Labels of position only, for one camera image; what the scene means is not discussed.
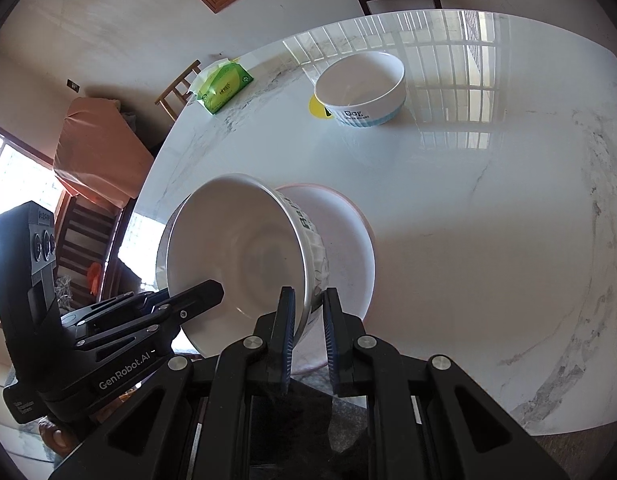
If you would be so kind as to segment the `person's left hand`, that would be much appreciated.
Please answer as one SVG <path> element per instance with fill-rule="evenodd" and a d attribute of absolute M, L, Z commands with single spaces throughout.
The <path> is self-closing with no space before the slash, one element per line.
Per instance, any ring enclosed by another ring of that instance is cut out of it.
<path fill-rule="evenodd" d="M 57 426 L 49 419 L 39 419 L 38 431 L 44 445 L 62 458 L 66 458 L 80 445 L 80 440 L 74 434 Z"/>

